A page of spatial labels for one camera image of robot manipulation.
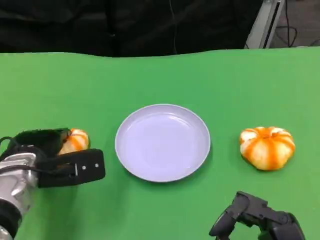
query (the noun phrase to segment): small pumpkin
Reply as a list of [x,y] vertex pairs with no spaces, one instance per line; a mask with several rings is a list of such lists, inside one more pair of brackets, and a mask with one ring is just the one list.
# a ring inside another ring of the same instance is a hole
[[240,152],[259,170],[281,169],[296,149],[291,134],[279,127],[247,128],[240,134]]
[[59,155],[86,150],[89,147],[89,137],[85,131],[72,128],[70,135],[66,138]]

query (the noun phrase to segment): pumpkin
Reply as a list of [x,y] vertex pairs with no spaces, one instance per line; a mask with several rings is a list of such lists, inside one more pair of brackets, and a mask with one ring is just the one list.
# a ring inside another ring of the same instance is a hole
[[259,170],[281,169],[296,149],[291,134],[279,127],[247,128],[240,134],[240,152]]
[[88,149],[89,137],[85,131],[72,128],[66,138],[59,155]]

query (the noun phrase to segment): black curtain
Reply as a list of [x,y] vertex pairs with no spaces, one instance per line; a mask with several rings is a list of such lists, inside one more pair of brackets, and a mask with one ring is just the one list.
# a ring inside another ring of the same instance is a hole
[[0,0],[0,52],[109,57],[241,49],[262,0]]

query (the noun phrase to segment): floor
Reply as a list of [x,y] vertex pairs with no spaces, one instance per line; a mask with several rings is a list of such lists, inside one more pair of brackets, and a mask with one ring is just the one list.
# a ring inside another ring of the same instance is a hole
[[[288,17],[289,25],[297,29],[294,47],[310,46],[312,43],[313,46],[320,46],[320,0],[288,0]],[[282,9],[278,26],[287,26],[285,7]],[[287,29],[277,28],[276,33],[270,47],[287,47]],[[291,29],[290,41],[294,35],[295,31]]]

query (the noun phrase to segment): robotic arm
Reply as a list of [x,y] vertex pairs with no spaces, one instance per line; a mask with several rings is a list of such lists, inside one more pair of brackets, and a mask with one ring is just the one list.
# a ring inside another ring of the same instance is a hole
[[217,219],[209,234],[216,240],[230,240],[236,222],[248,227],[258,226],[261,230],[259,240],[305,240],[293,214],[272,210],[267,201],[242,191],[236,193],[232,204]]
[[87,149],[58,155],[68,129],[35,130],[3,137],[0,156],[0,240],[12,240],[37,188],[80,185],[105,177],[103,152]]

